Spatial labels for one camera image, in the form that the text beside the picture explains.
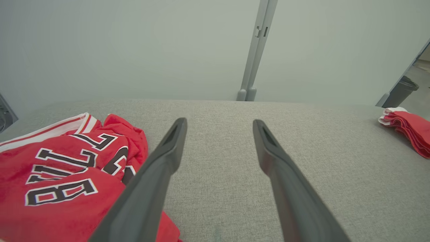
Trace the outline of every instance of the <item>black trash can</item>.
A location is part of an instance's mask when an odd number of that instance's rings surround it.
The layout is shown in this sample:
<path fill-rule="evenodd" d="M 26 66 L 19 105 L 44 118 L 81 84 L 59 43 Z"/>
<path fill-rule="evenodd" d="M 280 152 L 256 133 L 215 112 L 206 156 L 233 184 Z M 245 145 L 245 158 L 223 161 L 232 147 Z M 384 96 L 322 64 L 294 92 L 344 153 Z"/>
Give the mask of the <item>black trash can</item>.
<path fill-rule="evenodd" d="M 411 79 L 403 76 L 390 92 L 383 108 L 397 108 L 413 91 L 418 90 L 419 86 Z"/>

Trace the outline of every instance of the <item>gray couch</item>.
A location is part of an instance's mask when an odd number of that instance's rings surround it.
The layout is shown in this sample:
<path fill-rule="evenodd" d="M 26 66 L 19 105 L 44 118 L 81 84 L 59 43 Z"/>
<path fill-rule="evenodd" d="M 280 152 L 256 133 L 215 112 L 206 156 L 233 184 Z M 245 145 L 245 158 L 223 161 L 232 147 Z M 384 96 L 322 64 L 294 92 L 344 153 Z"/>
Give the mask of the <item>gray couch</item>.
<path fill-rule="evenodd" d="M 377 118 L 373 106 L 271 102 L 102 100 L 61 103 L 18 120 L 0 141 L 89 112 L 114 113 L 152 151 L 179 117 L 188 134 L 164 210 L 184 241 L 282 241 L 252 121 L 265 121 L 352 241 L 430 240 L 430 161 Z"/>

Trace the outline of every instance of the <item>white jersey trim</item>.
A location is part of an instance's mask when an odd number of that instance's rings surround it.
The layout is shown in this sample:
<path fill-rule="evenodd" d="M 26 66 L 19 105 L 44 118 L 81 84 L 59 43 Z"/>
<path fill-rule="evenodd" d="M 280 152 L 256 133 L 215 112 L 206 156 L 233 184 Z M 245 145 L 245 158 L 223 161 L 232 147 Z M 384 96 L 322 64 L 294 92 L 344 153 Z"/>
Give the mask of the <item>white jersey trim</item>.
<path fill-rule="evenodd" d="M 64 119 L 26 135 L 0 143 L 0 152 L 15 149 L 27 144 L 42 142 L 46 139 L 60 136 L 68 131 L 76 130 L 76 133 L 88 133 L 93 130 L 97 119 L 89 113 Z"/>

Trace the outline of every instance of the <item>floor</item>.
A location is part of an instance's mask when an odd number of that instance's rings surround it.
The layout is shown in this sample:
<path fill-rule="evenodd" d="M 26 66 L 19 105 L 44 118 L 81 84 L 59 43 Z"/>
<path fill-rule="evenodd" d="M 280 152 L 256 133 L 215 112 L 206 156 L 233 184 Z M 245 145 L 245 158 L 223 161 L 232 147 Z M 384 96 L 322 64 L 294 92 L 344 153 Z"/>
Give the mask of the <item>floor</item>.
<path fill-rule="evenodd" d="M 415 63 L 405 74 L 420 87 L 407 97 L 400 107 L 430 121 L 430 62 Z"/>

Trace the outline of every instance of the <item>red jersey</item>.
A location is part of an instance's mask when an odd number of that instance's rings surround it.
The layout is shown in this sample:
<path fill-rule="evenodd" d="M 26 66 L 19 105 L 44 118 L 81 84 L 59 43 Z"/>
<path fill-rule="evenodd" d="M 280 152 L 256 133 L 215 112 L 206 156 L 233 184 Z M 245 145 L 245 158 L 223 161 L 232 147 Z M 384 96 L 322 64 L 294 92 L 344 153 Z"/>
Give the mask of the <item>red jersey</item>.
<path fill-rule="evenodd" d="M 143 130 L 88 113 L 0 143 L 0 239 L 86 241 L 148 155 Z M 178 241 L 163 212 L 157 241 Z"/>

